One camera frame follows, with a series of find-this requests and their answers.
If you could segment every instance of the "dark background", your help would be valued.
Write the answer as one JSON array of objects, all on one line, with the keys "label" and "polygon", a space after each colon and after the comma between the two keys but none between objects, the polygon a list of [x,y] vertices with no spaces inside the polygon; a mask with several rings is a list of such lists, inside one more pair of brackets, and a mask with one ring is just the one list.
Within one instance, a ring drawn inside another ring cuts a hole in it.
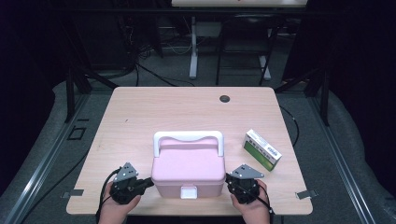
[{"label": "dark background", "polygon": [[[2,1],[0,5],[1,193],[18,172],[46,122],[54,102],[52,88],[64,81],[68,59],[78,58],[90,67],[90,54],[100,54],[86,51],[76,55],[73,48],[88,49],[90,39],[83,38],[79,42],[74,36],[76,45],[70,46],[57,21],[41,6],[43,2],[38,0]],[[396,139],[396,43],[393,37],[396,6],[391,1],[365,0],[355,4],[310,0],[307,10],[348,7],[351,7],[348,16],[340,21],[302,20],[284,78],[298,77],[321,66],[331,56],[330,89],[355,120],[365,146],[366,161],[378,181],[396,195],[393,181],[396,174],[393,162],[396,159],[393,142]],[[73,22],[69,24],[77,30],[76,34],[83,33],[78,32],[78,29],[84,30],[81,24],[76,27]],[[103,26],[103,35],[118,29],[111,24]],[[103,36],[94,37],[96,46],[105,41]],[[331,51],[337,37],[340,41]],[[122,48],[118,41],[114,38],[114,48],[110,49],[120,59],[106,62],[104,58],[97,58],[98,64],[116,63],[119,68],[129,64],[131,50]]]}]

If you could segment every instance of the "gray carpet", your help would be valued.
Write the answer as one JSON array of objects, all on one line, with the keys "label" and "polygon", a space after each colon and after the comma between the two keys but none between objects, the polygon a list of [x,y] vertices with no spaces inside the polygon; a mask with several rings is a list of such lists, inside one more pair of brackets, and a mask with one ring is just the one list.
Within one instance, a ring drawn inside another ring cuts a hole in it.
[{"label": "gray carpet", "polygon": [[[195,86],[214,86],[216,56],[213,54],[213,43],[214,40],[207,39],[199,48],[198,78],[195,80],[189,79],[190,52],[180,55],[175,54],[172,50],[166,50],[162,59],[152,53],[146,60],[140,60],[140,63],[164,77],[190,82]],[[265,82],[264,86],[276,88],[281,85],[281,75],[291,44],[292,40],[288,38],[280,37],[277,40],[274,57],[269,67],[273,78],[271,81]],[[153,75],[142,70],[139,71],[139,86],[166,86]],[[257,86],[259,79],[259,77],[221,77],[220,86]],[[136,71],[127,76],[111,80],[121,86],[134,86]],[[169,81],[180,86],[190,85],[186,82]],[[33,204],[42,197],[47,189],[50,189],[66,174],[91,146],[111,95],[111,91],[101,83],[91,80],[91,84],[94,87],[91,95],[78,96],[78,102],[85,102],[85,104],[78,111],[74,122],[71,124],[71,127],[75,127],[76,130],[73,132],[67,129],[65,138],[60,141],[60,153],[57,155],[56,161],[53,163],[40,191],[35,196]],[[315,117],[317,111],[310,104],[311,99],[306,99],[300,92],[303,85],[297,86],[291,92],[278,94],[277,99],[279,104],[285,107],[298,122],[299,138],[295,146],[296,156],[307,188],[315,189],[318,192],[318,197],[312,199],[314,211],[311,215],[285,217],[284,221],[285,223],[361,223],[343,179],[335,168],[331,147],[321,129],[320,121]],[[22,168],[0,199],[1,223],[6,222],[8,214],[20,198],[23,189],[27,186],[42,158],[59,141],[57,139],[59,133],[64,132],[64,119],[66,118],[65,84],[61,83],[54,88],[54,92],[56,93],[56,102],[46,126],[37,138]],[[283,111],[283,116],[288,127],[290,140],[293,142],[297,136],[296,126],[288,113]],[[329,102],[329,122],[337,144],[361,188],[376,223],[396,223],[395,217],[392,217],[392,214],[386,211],[391,207],[390,204],[394,199],[376,182],[373,172],[365,164],[364,147],[359,131],[342,103],[332,94]],[[80,137],[81,133],[79,132],[82,132],[82,130],[85,130],[85,132],[80,140],[67,140],[67,137]],[[65,211],[68,200],[61,198],[64,192],[74,188],[81,167],[82,163],[57,185],[26,218],[25,223],[94,223],[93,216],[68,215]],[[155,220],[158,221],[159,219],[153,217],[129,218],[129,221],[134,223],[157,223]],[[210,217],[160,219],[161,223],[178,222],[184,224],[211,223],[210,220],[213,223],[240,222],[238,218],[226,219],[222,217],[219,219]],[[280,221],[280,217],[276,217],[275,223],[280,223]]]}]

